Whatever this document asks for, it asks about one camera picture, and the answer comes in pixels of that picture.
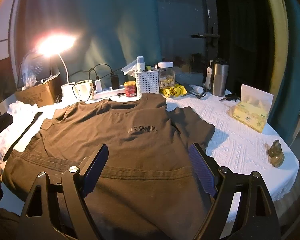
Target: black strap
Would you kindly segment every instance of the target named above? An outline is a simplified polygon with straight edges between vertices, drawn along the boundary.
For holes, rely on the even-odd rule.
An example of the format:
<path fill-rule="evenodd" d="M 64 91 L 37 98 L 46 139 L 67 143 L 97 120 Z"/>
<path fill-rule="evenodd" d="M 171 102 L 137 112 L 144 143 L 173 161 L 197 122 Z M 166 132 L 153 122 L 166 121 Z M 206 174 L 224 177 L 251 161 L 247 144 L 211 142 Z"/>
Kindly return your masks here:
<path fill-rule="evenodd" d="M 39 119 L 39 117 L 42 115 L 42 112 L 37 112 L 31 122 L 31 124 L 29 124 L 29 126 L 24 130 L 24 132 L 20 135 L 20 137 L 10 146 L 10 148 L 8 149 L 6 155 L 3 157 L 3 161 L 5 162 L 6 160 L 8 160 L 10 154 L 13 151 L 13 148 L 17 145 L 17 143 L 21 140 L 21 138 L 25 135 L 25 133 L 31 128 L 31 126 L 33 126 L 33 124 Z"/>

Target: textured tablecloth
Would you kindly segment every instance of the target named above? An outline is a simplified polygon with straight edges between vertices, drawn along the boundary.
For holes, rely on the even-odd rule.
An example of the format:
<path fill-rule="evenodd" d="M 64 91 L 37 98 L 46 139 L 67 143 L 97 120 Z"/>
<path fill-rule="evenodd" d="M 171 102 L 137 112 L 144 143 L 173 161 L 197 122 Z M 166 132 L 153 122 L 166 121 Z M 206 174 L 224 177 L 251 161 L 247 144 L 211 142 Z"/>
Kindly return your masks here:
<path fill-rule="evenodd" d="M 137 98 L 111 97 L 114 101 L 133 101 Z M 207 94 L 202 99 L 193 96 L 181 98 L 167 98 L 168 111 L 177 106 L 190 106 L 202 119 L 212 123 L 216 131 L 207 147 L 207 155 L 212 156 L 219 166 L 227 166 L 233 172 L 250 174 L 259 171 L 268 187 L 272 199 L 278 200 L 291 190 L 297 176 L 299 163 L 293 152 L 280 136 L 266 124 L 262 134 L 233 119 L 231 111 L 236 103 L 223 101 L 219 97 Z M 0 134 L 0 159 L 9 149 L 26 127 L 31 123 L 37 112 L 43 112 L 38 121 L 29 129 L 14 147 L 22 152 L 31 138 L 39 131 L 44 119 L 51 119 L 56 109 L 62 109 L 74 102 L 63 99 L 61 103 L 38 108 L 36 105 L 24 105 L 16 102 L 10 105 L 8 112 L 14 121 Z M 274 140 L 280 140 L 285 160 L 281 167 L 274 168 L 269 162 L 267 149 Z M 228 216 L 228 222 L 235 219 L 240 200 L 240 193 L 235 193 Z"/>

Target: glowing light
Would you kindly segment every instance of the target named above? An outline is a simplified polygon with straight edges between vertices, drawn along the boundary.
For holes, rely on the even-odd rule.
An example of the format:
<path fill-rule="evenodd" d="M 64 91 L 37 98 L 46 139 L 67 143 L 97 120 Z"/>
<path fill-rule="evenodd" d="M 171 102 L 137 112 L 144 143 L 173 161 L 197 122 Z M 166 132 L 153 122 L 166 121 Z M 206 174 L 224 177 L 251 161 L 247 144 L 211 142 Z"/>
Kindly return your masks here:
<path fill-rule="evenodd" d="M 64 50 L 70 49 L 75 41 L 75 37 L 67 35 L 53 35 L 48 37 L 38 46 L 38 53 L 45 56 L 60 54 Z"/>

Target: perforated basket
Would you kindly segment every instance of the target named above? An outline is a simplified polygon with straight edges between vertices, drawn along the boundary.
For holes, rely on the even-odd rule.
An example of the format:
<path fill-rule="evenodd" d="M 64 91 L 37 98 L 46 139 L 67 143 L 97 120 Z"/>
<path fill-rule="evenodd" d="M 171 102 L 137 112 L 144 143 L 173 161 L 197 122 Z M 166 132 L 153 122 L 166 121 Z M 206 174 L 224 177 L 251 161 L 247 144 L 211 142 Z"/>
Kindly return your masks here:
<path fill-rule="evenodd" d="M 136 72 L 137 93 L 159 94 L 159 71 Z"/>

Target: power strip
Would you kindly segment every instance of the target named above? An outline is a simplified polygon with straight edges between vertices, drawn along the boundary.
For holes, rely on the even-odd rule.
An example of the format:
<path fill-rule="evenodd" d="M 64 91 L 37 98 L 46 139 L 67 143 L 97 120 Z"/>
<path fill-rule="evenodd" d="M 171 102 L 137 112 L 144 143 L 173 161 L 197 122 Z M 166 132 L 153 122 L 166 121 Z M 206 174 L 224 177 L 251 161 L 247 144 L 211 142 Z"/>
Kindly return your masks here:
<path fill-rule="evenodd" d="M 120 86 L 119 89 L 115 89 L 115 90 L 113 90 L 112 88 L 104 88 L 102 92 L 99 93 L 97 93 L 96 91 L 94 92 L 94 100 L 113 97 L 119 93 L 125 93 L 124 86 Z"/>

